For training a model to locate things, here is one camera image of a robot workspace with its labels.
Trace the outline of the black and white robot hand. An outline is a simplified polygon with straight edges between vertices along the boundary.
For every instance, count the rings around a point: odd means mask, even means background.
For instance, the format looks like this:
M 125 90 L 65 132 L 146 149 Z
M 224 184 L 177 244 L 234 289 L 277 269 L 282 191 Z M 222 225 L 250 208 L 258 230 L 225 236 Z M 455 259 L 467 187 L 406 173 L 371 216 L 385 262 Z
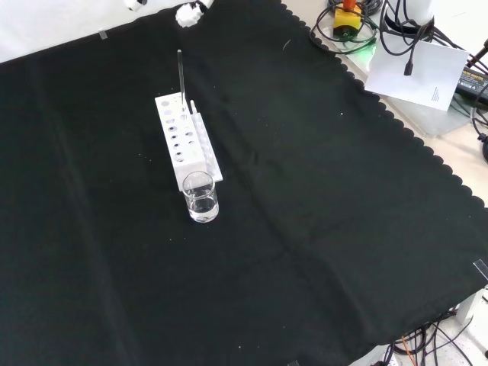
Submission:
M 130 11 L 138 11 L 140 8 L 146 6 L 148 0 L 129 0 L 125 1 L 127 9 Z M 197 1 L 177 1 L 180 5 L 175 13 L 175 20 L 180 27 L 193 27 L 211 8 L 214 0 L 197 0 Z

